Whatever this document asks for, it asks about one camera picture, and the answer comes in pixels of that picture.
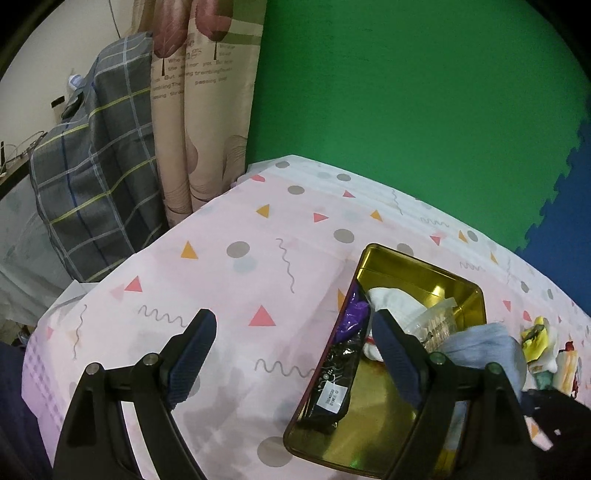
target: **metal screw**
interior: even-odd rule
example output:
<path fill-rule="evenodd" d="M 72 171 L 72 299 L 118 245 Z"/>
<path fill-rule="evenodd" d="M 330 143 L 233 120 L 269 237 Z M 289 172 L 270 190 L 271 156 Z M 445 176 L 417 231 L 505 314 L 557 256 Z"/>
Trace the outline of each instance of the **metal screw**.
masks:
<path fill-rule="evenodd" d="M 489 370 L 489 372 L 494 373 L 495 375 L 501 375 L 503 373 L 503 367 L 501 367 L 498 363 L 496 362 L 491 362 L 490 364 L 488 364 L 487 369 Z"/>
<path fill-rule="evenodd" d="M 100 365 L 97 363 L 93 363 L 93 364 L 90 364 L 86 367 L 86 373 L 88 375 L 94 375 L 95 373 L 97 373 L 99 371 L 99 369 L 100 369 Z"/>
<path fill-rule="evenodd" d="M 436 365 L 443 365 L 445 363 L 445 355 L 443 355 L 441 352 L 433 352 L 431 355 L 429 355 L 429 358 L 431 359 L 431 362 Z"/>
<path fill-rule="evenodd" d="M 156 363 L 158 363 L 158 354 L 157 353 L 148 353 L 148 355 L 145 355 L 142 358 L 142 362 L 144 363 L 144 365 L 155 365 Z"/>

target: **pink bedsheet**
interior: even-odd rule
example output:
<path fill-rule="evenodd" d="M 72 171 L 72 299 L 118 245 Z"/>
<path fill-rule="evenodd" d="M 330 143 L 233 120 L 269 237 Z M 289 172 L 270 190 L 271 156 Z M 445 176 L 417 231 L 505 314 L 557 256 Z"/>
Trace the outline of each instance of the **pink bedsheet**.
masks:
<path fill-rule="evenodd" d="M 293 458 L 281 435 L 334 325 L 339 290 L 372 242 L 475 282 L 488 321 L 503 322 L 516 338 L 547 317 L 561 345 L 572 340 L 581 354 L 577 399 L 590 404 L 589 317 L 484 234 L 398 190 L 301 157 L 257 164 L 241 180 L 123 263 L 65 317 L 40 323 L 23 397 L 52 460 L 87 364 L 134 364 L 208 308 L 217 339 L 192 395 L 173 413 L 207 477 L 354 478 Z M 133 409 L 125 415 L 142 474 L 157 478 Z"/>

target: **curtain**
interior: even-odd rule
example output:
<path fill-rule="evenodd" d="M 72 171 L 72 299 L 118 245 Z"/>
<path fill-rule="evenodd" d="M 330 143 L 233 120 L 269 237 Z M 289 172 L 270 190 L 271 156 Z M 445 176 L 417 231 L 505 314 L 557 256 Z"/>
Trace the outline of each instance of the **curtain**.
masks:
<path fill-rule="evenodd" d="M 266 0 L 136 0 L 129 33 L 151 30 L 152 122 L 168 222 L 244 172 Z"/>

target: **gray plaid blanket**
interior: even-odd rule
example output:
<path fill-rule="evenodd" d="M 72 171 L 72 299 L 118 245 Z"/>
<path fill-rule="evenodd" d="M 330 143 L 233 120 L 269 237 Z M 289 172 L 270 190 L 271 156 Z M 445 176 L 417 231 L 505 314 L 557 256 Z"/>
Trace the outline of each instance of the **gray plaid blanket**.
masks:
<path fill-rule="evenodd" d="M 100 52 L 31 157 L 37 209 L 78 281 L 99 281 L 166 229 L 150 107 L 152 38 Z"/>

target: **electrical cable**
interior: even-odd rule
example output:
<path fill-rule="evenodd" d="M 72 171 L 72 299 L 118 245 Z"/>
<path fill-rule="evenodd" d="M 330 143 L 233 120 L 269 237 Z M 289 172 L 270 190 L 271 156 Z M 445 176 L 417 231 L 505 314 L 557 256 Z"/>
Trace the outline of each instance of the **electrical cable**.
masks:
<path fill-rule="evenodd" d="M 113 19 L 113 25 L 115 26 L 115 29 L 117 30 L 117 36 L 119 38 L 121 38 L 121 34 L 119 33 L 119 28 L 117 27 L 117 22 L 115 21 L 115 14 L 113 13 L 113 4 L 111 3 L 111 0 L 109 0 L 109 8 L 111 9 L 111 18 Z"/>
<path fill-rule="evenodd" d="M 28 137 L 26 137 L 26 139 L 25 139 L 25 140 L 23 140 L 22 142 L 20 142 L 20 143 L 19 143 L 18 145 L 16 145 L 16 146 L 15 146 L 14 144 L 4 144 L 4 146 L 5 146 L 5 147 L 7 147 L 7 146 L 9 146 L 9 145 L 10 145 L 10 146 L 12 146 L 12 147 L 14 147 L 14 151 L 13 151 L 13 152 L 12 152 L 12 153 L 11 153 L 11 154 L 8 156 L 8 158 L 6 159 L 6 164 L 8 164 L 9 162 L 12 162 L 13 160 L 16 160 L 16 159 L 18 158 L 18 156 L 19 156 L 19 155 L 18 155 L 18 149 L 19 149 L 19 148 L 21 148 L 21 146 L 22 146 L 22 145 L 24 145 L 25 143 L 27 143 L 27 142 L 28 142 L 30 139 L 32 139 L 32 138 L 33 138 L 35 135 L 38 135 L 38 134 L 42 134 L 42 135 L 43 135 L 43 134 L 45 134 L 45 133 L 46 133 L 46 132 L 45 132 L 45 130 L 39 130 L 38 132 L 35 132 L 35 133 L 33 133 L 32 135 L 29 135 Z"/>

